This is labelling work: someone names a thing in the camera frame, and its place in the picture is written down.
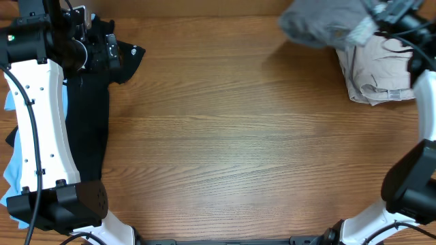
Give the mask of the grey shorts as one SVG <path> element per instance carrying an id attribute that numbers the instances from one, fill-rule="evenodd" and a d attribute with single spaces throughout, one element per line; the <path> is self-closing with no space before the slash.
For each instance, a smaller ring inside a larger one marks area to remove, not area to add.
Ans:
<path id="1" fill-rule="evenodd" d="M 378 30 L 368 7 L 380 12 L 385 5 L 360 0 L 295 0 L 278 23 L 294 43 L 345 50 L 366 45 Z"/>

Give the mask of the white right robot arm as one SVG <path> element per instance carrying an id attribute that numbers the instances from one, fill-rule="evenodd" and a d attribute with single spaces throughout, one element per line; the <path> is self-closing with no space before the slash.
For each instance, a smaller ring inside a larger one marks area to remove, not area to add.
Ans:
<path id="1" fill-rule="evenodd" d="M 422 229 L 435 221 L 435 23 L 417 14 L 421 1 L 362 4 L 377 25 L 377 35 L 412 49 L 407 70 L 418 106 L 420 141 L 386 174 L 378 201 L 324 235 L 301 239 L 301 244 L 383 244 L 406 228 L 435 237 Z"/>

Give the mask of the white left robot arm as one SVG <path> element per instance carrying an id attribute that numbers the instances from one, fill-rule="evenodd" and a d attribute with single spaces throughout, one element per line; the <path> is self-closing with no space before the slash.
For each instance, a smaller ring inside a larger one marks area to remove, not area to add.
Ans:
<path id="1" fill-rule="evenodd" d="M 137 231 L 111 213 L 102 182 L 112 83 L 133 77 L 144 49 L 120 42 L 114 22 L 85 6 L 19 1 L 1 29 L 1 69 L 18 122 L 20 184 L 5 198 L 11 217 L 68 241 L 139 244 Z"/>

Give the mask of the black t-shirt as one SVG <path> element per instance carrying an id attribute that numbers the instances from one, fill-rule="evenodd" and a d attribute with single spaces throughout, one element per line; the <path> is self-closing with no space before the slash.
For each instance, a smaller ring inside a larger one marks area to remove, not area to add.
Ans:
<path id="1" fill-rule="evenodd" d="M 113 22 L 92 19 L 88 44 L 114 31 Z M 73 184 L 99 180 L 108 140 L 109 84 L 128 81 L 139 68 L 144 49 L 117 42 L 121 68 L 81 71 L 65 78 L 54 61 L 28 60 L 12 64 L 5 79 L 10 85 L 18 119 L 22 173 L 20 184 L 36 188 L 42 177 L 45 189 L 64 179 Z M 62 86 L 68 95 L 67 116 Z"/>

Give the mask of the folded beige shorts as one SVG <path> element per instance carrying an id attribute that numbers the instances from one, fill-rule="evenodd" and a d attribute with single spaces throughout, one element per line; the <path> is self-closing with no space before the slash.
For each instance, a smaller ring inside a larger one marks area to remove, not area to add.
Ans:
<path id="1" fill-rule="evenodd" d="M 374 106 L 415 98 L 407 71 L 412 50 L 400 41 L 374 36 L 363 47 L 336 53 L 350 100 Z"/>

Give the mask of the light blue t-shirt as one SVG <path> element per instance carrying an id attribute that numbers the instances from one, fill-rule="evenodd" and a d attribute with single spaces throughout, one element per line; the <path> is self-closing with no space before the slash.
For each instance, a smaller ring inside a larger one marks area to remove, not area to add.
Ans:
<path id="1" fill-rule="evenodd" d="M 62 104 L 63 104 L 64 116 L 66 118 L 67 107 L 68 107 L 68 95 L 67 95 L 66 83 L 64 83 L 64 85 L 62 86 Z M 15 108 L 14 98 L 12 96 L 12 92 L 10 91 L 5 99 L 4 110 L 14 111 L 15 109 L 16 108 Z M 10 162 L 8 163 L 3 173 L 3 177 L 10 187 L 1 198 L 1 204 L 7 207 L 7 198 L 17 196 L 20 194 L 20 179 L 22 173 L 22 163 L 21 163 L 22 152 L 21 152 L 21 143 L 20 143 L 18 126 L 6 137 L 5 141 L 14 149 Z M 18 222 L 19 229 L 26 229 L 29 227 L 29 224 L 27 224 L 26 222 L 18 220 L 17 218 L 14 218 L 12 216 L 10 216 L 10 218 L 13 221 Z"/>

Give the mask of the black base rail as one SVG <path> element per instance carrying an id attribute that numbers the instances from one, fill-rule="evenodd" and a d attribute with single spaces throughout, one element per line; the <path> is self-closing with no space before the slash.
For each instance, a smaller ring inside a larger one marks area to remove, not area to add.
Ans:
<path id="1" fill-rule="evenodd" d="M 140 245 L 318 245 L 322 244 L 322 236 L 304 235 L 292 236 L 287 239 L 258 239 L 258 240 L 201 240 L 176 241 L 168 240 L 140 240 Z"/>

